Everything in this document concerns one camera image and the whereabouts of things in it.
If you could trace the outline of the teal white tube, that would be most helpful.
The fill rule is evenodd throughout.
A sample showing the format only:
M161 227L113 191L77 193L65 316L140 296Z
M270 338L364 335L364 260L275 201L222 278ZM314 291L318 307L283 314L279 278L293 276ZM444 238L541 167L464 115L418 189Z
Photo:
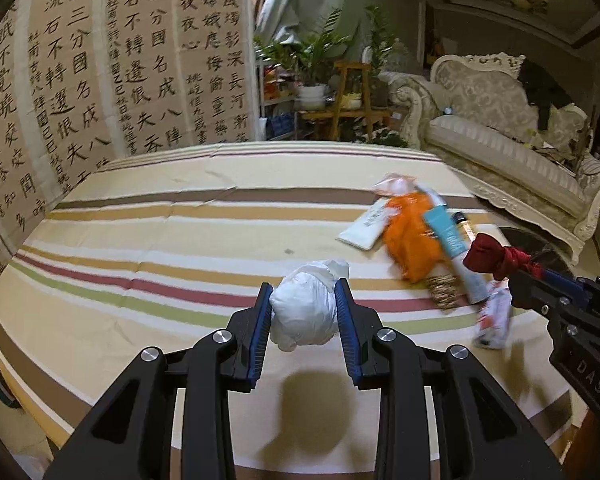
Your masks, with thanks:
M460 231L445 206L429 209L422 215L422 218L434 232L449 257L457 277L464 286L469 303L480 304L480 302L486 301L489 298L486 279L464 265L464 258L468 253L469 246L460 235Z

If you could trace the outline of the pink white wrapper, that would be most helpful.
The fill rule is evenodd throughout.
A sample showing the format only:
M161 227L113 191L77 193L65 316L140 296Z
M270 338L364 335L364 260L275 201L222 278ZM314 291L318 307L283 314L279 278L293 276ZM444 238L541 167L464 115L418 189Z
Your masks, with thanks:
M417 191L417 180L404 174L386 174L374 185L375 194L385 197L404 196Z

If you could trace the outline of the calligraphy wall scroll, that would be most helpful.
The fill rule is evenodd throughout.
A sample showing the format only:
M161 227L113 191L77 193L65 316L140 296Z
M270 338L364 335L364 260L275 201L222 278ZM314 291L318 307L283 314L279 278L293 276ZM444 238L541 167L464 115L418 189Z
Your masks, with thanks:
M0 276L115 160L257 139L251 0L14 0L0 21Z

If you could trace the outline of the brown twine bundle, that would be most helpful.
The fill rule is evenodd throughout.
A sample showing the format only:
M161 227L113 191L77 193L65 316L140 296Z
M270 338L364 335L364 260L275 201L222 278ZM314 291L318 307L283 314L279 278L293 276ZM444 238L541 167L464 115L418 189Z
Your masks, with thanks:
M432 301L440 309L452 309L458 306L460 286L453 274L430 275L426 285Z

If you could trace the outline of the dark red cloth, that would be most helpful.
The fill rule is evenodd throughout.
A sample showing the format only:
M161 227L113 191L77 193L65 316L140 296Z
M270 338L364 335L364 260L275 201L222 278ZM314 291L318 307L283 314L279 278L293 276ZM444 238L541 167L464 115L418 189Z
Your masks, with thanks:
M498 281L510 278L517 271L533 268L532 259L525 252L504 246L486 233L479 233L471 242L463 264L472 272L491 274Z

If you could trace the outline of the black jacket on sofa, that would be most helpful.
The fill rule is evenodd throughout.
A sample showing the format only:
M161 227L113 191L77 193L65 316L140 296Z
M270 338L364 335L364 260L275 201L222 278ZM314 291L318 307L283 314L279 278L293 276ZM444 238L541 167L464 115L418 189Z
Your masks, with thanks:
M547 131L552 107L563 108L573 99L542 66L526 58L520 66L518 81L521 83L528 104L538 108L538 130Z

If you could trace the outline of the white snack wrapper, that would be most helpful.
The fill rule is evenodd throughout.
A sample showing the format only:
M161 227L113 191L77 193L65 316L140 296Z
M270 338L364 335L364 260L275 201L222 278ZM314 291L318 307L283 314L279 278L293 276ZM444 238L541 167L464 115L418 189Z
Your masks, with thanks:
M489 298L480 307L474 345L490 350L502 350L508 339L512 317L512 294L508 279L492 281L488 286Z

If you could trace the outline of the white bag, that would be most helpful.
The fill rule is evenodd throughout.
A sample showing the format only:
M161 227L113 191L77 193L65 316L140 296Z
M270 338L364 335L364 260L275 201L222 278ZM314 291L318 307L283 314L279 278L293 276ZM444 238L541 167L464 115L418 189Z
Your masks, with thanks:
M270 296L270 337L280 351L322 346L338 333L335 285L349 270L347 261L320 260L283 278Z

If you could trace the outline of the wooden plant stand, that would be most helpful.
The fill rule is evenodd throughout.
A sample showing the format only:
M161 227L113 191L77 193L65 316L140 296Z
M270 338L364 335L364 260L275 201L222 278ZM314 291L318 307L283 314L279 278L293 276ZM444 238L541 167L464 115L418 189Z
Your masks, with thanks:
M339 141L341 138L341 119L362 118L366 128L366 139L370 140L373 126L391 116L391 110L388 107L373 107L372 105L372 96L370 95L370 71L372 66L370 63L343 60L336 61L334 66L340 75L335 101L331 106L325 106L322 110L299 110L300 117L309 122L314 122L315 125L329 120L328 138L331 141ZM346 92L350 73L358 73L361 76L361 93Z

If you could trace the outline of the small leafy floor plant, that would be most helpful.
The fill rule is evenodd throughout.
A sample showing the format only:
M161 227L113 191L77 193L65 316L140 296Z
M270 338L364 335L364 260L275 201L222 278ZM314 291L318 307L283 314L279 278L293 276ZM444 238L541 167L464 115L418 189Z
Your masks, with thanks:
M399 131L388 127L374 130L366 134L365 141L370 144L391 146L392 148L407 148L408 143L402 138Z

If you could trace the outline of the clutter on sofa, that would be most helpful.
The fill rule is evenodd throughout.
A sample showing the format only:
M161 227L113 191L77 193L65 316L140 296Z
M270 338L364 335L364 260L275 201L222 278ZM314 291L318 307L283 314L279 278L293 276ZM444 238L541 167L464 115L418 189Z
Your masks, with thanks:
M526 148L570 171L588 154L593 137L590 118L577 105L552 107L546 130L528 130Z

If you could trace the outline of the gold black bottle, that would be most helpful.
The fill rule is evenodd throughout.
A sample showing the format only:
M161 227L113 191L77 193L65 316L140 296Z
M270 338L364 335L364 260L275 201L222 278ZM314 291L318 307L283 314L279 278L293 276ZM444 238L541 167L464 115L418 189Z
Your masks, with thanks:
M464 237L467 244L471 245L477 237L477 229L471 224L464 212L457 211L455 214L453 214L453 220L455 221L457 229L460 231L460 234L462 234L462 237Z

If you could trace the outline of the black lined trash bin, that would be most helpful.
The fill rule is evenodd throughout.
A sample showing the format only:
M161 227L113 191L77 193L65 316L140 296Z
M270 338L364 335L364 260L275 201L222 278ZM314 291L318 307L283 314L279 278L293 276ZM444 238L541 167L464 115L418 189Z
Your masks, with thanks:
M515 228L514 226L501 226L500 231L506 237L510 246L520 249L531 256L545 269L558 273L566 278L574 278L565 259L558 254L556 248L543 237L531 231Z

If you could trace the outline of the ornate white sofa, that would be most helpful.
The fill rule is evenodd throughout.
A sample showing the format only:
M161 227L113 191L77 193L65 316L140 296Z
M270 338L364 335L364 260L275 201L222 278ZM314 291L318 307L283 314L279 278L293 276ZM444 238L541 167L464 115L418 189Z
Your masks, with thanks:
M380 78L406 111L399 132L409 148L437 155L475 195L564 242L577 263L600 220L600 160L588 150L570 171L524 146L538 130L518 81L525 59L447 54L428 77Z

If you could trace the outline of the orange plastic bag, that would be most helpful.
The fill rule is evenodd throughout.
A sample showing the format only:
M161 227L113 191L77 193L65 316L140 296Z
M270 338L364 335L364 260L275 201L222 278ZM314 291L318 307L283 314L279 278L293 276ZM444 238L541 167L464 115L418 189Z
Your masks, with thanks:
M431 208L429 196L422 192L390 198L386 205L382 240L402 278L413 284L451 275L442 247L424 221Z

